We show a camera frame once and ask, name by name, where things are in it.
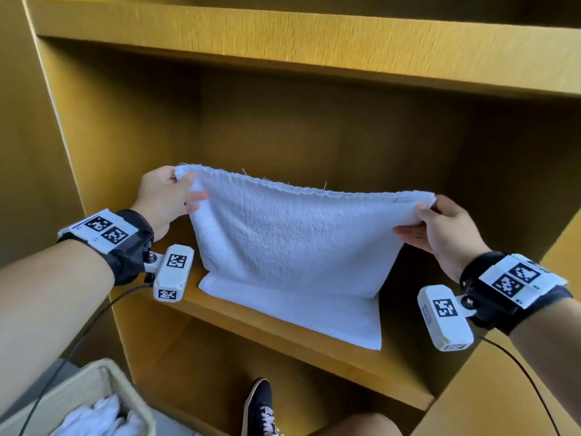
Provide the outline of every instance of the white cloth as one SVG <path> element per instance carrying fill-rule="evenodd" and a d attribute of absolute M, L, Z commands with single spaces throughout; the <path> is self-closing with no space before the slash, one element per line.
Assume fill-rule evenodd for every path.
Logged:
<path fill-rule="evenodd" d="M 392 228 L 418 223 L 414 206 L 433 193 L 316 190 L 200 165 L 176 176 L 189 169 L 209 194 L 191 216 L 202 291 L 381 349 L 377 294 L 402 247 Z"/>
<path fill-rule="evenodd" d="M 117 394 L 99 400 L 92 407 L 71 411 L 51 436 L 141 436 L 146 430 L 141 417 L 130 411 L 118 418 L 121 409 Z"/>

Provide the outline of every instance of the shelf board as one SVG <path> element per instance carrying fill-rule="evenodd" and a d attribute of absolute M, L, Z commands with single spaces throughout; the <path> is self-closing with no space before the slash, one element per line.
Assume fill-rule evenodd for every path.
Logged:
<path fill-rule="evenodd" d="M 240 432 L 244 400 L 259 377 L 271 381 L 277 425 L 285 434 L 311 434 L 365 410 L 374 395 L 194 318 L 135 384 L 153 403 L 170 404 L 234 435 Z"/>
<path fill-rule="evenodd" d="M 581 94 L 578 29 L 98 0 L 27 4 L 40 36 L 466 91 Z"/>
<path fill-rule="evenodd" d="M 196 248 L 189 219 L 175 222 L 168 235 L 154 244 L 154 250 L 163 253 L 174 243 Z M 178 303 L 167 303 L 167 306 L 417 409 L 427 410 L 433 402 L 434 397 L 423 377 L 406 359 L 410 355 L 404 354 L 400 343 L 389 335 L 388 329 L 401 329 L 401 325 L 390 327 L 389 318 L 382 319 L 381 351 L 371 351 L 212 297 L 198 288 L 206 273 L 196 251 L 183 299 Z M 153 299 L 150 291 L 141 294 Z"/>

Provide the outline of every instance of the leg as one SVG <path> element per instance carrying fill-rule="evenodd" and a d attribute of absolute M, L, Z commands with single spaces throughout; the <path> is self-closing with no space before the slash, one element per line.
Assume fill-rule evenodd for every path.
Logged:
<path fill-rule="evenodd" d="M 349 416 L 340 423 L 315 432 L 311 436 L 402 436 L 391 419 L 379 413 Z"/>

